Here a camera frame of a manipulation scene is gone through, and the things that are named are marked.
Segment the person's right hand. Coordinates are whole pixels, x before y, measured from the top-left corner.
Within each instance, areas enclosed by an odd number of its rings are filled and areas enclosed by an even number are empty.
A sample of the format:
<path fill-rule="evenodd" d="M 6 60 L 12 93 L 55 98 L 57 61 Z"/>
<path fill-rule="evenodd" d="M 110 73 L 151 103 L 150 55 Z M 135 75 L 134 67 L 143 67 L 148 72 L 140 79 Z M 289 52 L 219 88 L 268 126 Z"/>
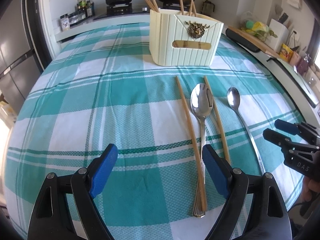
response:
<path fill-rule="evenodd" d="M 302 207 L 300 208 L 300 215 L 305 216 L 310 206 L 315 201 L 319 195 L 319 182 L 310 179 L 307 176 L 303 178 L 302 192 L 300 194 L 300 199 L 302 201 Z"/>

